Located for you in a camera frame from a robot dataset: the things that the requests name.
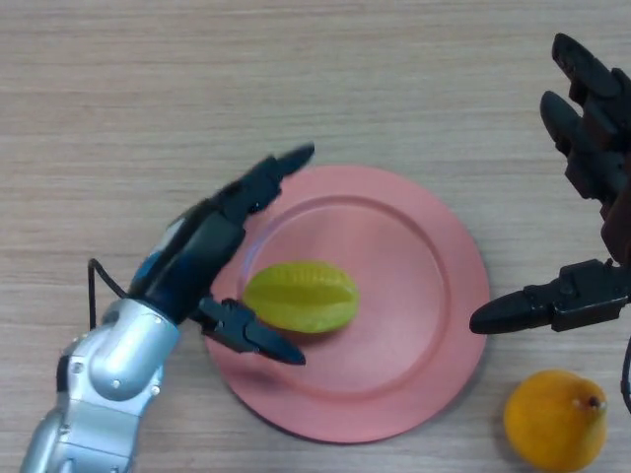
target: black robotic finger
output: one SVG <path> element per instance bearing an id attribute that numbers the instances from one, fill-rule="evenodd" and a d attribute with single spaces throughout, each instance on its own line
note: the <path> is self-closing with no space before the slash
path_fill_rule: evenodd
<path id="1" fill-rule="evenodd" d="M 579 133 L 581 116 L 561 97 L 547 91 L 541 97 L 539 112 L 558 151 L 567 157 L 577 145 L 585 148 L 582 146 L 584 139 Z"/>
<path id="2" fill-rule="evenodd" d="M 232 299 L 201 301 L 190 318 L 202 333 L 237 353 L 258 353 L 287 365 L 304 365 L 305 355 L 278 332 L 262 325 L 249 307 Z"/>
<path id="3" fill-rule="evenodd" d="M 524 291 L 507 294 L 479 308 L 469 320 L 473 333 L 492 335 L 549 325 L 550 306 L 536 308 Z"/>
<path id="4" fill-rule="evenodd" d="M 559 33 L 552 43 L 552 59 L 571 81 L 570 99 L 583 106 L 588 94 L 610 99 L 620 86 L 609 70 L 583 45 Z"/>
<path id="5" fill-rule="evenodd" d="M 469 320 L 473 333 L 497 334 L 550 325 L 561 332 L 619 317 L 628 303 L 631 270 L 611 261 L 564 266 L 544 285 L 526 286 L 479 308 Z"/>
<path id="6" fill-rule="evenodd" d="M 279 177 L 282 179 L 302 169 L 311 160 L 316 147 L 313 143 L 308 143 L 293 151 L 281 156 L 276 160 L 278 164 Z"/>
<path id="7" fill-rule="evenodd" d="M 260 355 L 271 360 L 286 365 L 305 365 L 307 362 L 298 347 L 257 320 L 251 321 L 245 327 L 245 338 L 257 348 Z"/>

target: pear-shaped fruit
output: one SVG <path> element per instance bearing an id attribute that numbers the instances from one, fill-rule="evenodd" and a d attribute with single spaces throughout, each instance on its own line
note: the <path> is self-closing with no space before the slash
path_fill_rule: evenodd
<path id="1" fill-rule="evenodd" d="M 515 452 L 535 468 L 579 471 L 606 442 L 606 397 L 595 382 L 575 373 L 537 372 L 509 398 L 504 427 Z"/>
<path id="2" fill-rule="evenodd" d="M 331 264 L 292 261 L 254 275 L 242 300 L 268 325 L 323 333 L 339 329 L 355 317 L 359 291 L 348 274 Z"/>

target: pink plate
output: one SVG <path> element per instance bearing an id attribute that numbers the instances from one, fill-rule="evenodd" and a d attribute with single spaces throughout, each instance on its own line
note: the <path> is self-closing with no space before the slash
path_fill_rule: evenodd
<path id="1" fill-rule="evenodd" d="M 286 179 L 246 229 L 212 287 L 217 299 L 298 259 L 344 269 L 361 297 L 346 328 L 294 339 L 304 367 L 206 339 L 225 381 L 263 419 L 306 439 L 374 441 L 427 421 L 467 384 L 485 343 L 468 320 L 489 301 L 488 279 L 466 228 L 427 190 L 381 169 L 312 167 Z"/>

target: wood grain surface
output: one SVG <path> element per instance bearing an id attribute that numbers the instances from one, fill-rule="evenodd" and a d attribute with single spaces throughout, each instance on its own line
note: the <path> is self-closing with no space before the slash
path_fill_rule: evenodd
<path id="1" fill-rule="evenodd" d="M 598 205 L 563 176 L 538 114 L 567 97 L 554 34 L 631 71 L 628 0 L 0 0 L 0 471 L 54 401 L 57 357 L 87 326 L 86 263 L 126 285 L 183 208 L 268 153 L 399 172 L 449 204 L 494 297 L 606 258 Z M 99 287 L 99 309 L 111 301 Z M 493 337 L 435 421 L 384 442 L 293 439 L 255 419 L 183 328 L 146 417 L 140 473 L 529 472 L 502 403 L 563 368 L 610 398 L 590 472 L 627 472 L 619 377 L 631 321 Z"/>

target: orange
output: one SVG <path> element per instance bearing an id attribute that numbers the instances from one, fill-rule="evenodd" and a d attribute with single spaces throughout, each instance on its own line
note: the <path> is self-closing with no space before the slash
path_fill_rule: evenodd
<path id="1" fill-rule="evenodd" d="M 509 398 L 504 427 L 515 452 L 535 468 L 579 471 L 604 447 L 606 397 L 595 382 L 575 373 L 537 372 Z"/>

